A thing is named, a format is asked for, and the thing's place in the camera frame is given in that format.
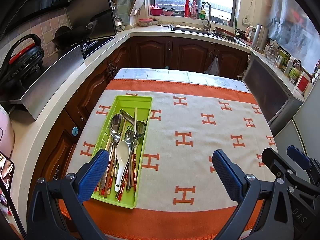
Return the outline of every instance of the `faucet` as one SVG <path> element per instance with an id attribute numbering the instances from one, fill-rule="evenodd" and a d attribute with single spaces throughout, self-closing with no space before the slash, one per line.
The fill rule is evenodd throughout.
<path id="1" fill-rule="evenodd" d="M 208 24 L 207 24 L 207 26 L 203 25 L 203 28 L 206 29 L 207 31 L 210 31 L 210 30 L 211 30 L 211 10 L 212 10 L 211 4 L 208 3 L 208 2 L 204 2 L 204 3 L 202 4 L 202 6 L 201 6 L 201 10 L 203 10 L 204 5 L 205 5 L 206 3 L 209 5 L 209 19 L 208 19 Z"/>

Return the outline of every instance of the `cutlery tray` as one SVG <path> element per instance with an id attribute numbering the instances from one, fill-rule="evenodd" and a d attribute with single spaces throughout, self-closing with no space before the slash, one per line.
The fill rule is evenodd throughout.
<path id="1" fill-rule="evenodd" d="M 112 119 L 112 117 L 115 114 L 119 114 L 120 110 L 123 109 L 126 111 L 129 115 L 134 117 L 134 109 L 137 108 L 137 120 L 138 121 L 145 121 L 147 124 L 146 131 L 143 135 L 143 137 L 139 138 L 138 140 L 138 146 L 136 149 L 136 162 L 137 162 L 137 186 L 136 186 L 136 192 L 134 193 L 133 187 L 131 187 L 130 191 L 127 192 L 126 187 L 124 188 L 124 192 L 121 198 L 121 201 L 118 201 L 117 198 L 115 198 L 116 192 L 115 192 L 115 178 L 113 178 L 112 181 L 112 187 L 111 187 L 111 193 L 104 197 L 103 195 L 99 195 L 99 192 L 93 192 L 92 198 L 112 204 L 117 205 L 125 208 L 135 208 L 137 205 L 137 197 L 138 197 L 138 190 L 139 190 L 139 181 L 140 181 L 140 171 L 141 171 L 141 164 L 143 159 L 143 151 L 145 147 L 145 142 L 147 138 L 147 131 L 149 126 L 149 118 L 150 118 L 150 112 L 151 112 L 151 106 L 152 106 L 152 97 L 140 97 L 140 96 L 116 96 L 115 100 L 112 103 L 112 106 L 110 108 L 110 111 L 108 112 L 108 115 L 106 117 L 106 120 L 103 123 L 100 135 L 98 137 L 98 140 L 95 144 L 92 158 L 93 156 L 98 152 L 100 149 L 104 149 L 106 147 L 108 138 L 109 138 L 109 124 Z M 123 128 L 124 131 L 127 130 L 127 126 L 131 125 L 129 121 L 127 121 L 125 127 Z"/>

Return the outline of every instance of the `screw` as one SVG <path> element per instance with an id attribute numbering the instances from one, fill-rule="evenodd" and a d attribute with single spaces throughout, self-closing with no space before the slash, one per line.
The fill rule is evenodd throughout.
<path id="1" fill-rule="evenodd" d="M 37 179 L 37 182 L 38 182 L 39 184 L 43 183 L 43 182 L 44 182 L 44 178 L 41 177 L 41 178 Z"/>
<path id="2" fill-rule="evenodd" d="M 250 181 L 252 181 L 252 180 L 255 180 L 256 177 L 255 177 L 253 174 L 248 174 L 248 175 L 247 175 L 247 179 L 250 180 Z"/>
<path id="3" fill-rule="evenodd" d="M 283 179 L 281 179 L 281 178 L 278 178 L 278 179 L 277 179 L 277 182 L 278 182 L 279 184 L 283 184 L 283 183 L 284 183 Z"/>
<path id="4" fill-rule="evenodd" d="M 75 177 L 75 174 L 70 172 L 66 175 L 66 179 L 73 179 Z"/>
<path id="5" fill-rule="evenodd" d="M 288 191 L 290 191 L 291 193 L 293 193 L 294 192 L 294 188 L 293 187 L 288 187 Z"/>

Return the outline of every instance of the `tablecloth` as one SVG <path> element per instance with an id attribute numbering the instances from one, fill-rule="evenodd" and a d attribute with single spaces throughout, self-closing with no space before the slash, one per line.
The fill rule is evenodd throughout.
<path id="1" fill-rule="evenodd" d="M 221 87 L 155 80 L 109 83 L 81 134 L 68 172 L 91 159 L 102 124 L 117 95 L 153 97 L 137 206 L 126 209 L 90 199 L 84 206 L 107 235 L 122 239 L 211 239 L 237 203 L 212 166 L 223 149 L 244 173 L 275 177 L 261 153 L 276 145 L 250 93 Z M 261 202 L 246 227 L 253 227 Z M 67 209 L 60 203 L 62 213 Z"/>

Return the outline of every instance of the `blue gripper pad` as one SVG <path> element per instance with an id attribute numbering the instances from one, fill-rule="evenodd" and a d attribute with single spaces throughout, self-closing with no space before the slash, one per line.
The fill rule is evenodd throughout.
<path id="1" fill-rule="evenodd" d="M 241 173 L 243 179 L 245 174 L 237 165 L 230 161 L 222 150 L 216 150 L 213 153 L 212 164 L 231 200 L 240 203 L 244 198 L 244 182 L 241 181 L 236 172 Z"/>
<path id="2" fill-rule="evenodd" d="M 297 147 L 291 145 L 287 148 L 287 155 L 305 171 L 311 169 L 311 161 L 308 156 L 301 152 Z"/>
<path id="3" fill-rule="evenodd" d="M 100 149 L 89 163 L 82 165 L 76 174 L 79 202 L 90 199 L 96 185 L 108 167 L 109 153 Z"/>

